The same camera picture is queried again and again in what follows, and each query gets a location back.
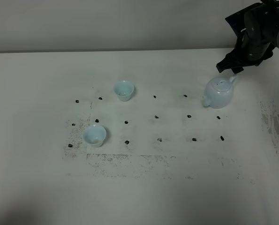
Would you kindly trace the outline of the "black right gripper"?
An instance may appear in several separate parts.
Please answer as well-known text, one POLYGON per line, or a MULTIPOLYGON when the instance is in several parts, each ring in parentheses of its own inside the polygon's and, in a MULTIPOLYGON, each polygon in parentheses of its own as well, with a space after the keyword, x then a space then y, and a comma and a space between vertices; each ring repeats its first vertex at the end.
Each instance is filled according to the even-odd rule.
POLYGON ((237 40, 234 49, 220 61, 219 72, 258 66, 279 49, 279 0, 262 0, 225 18, 237 40))

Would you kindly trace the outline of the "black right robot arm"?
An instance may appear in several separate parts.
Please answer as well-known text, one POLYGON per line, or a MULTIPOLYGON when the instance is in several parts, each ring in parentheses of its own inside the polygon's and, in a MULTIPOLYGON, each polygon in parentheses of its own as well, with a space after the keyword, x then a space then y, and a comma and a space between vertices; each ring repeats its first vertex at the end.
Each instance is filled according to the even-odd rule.
POLYGON ((234 49, 216 67, 237 74, 259 66, 279 49, 279 0, 262 0, 225 18, 237 40, 234 49))

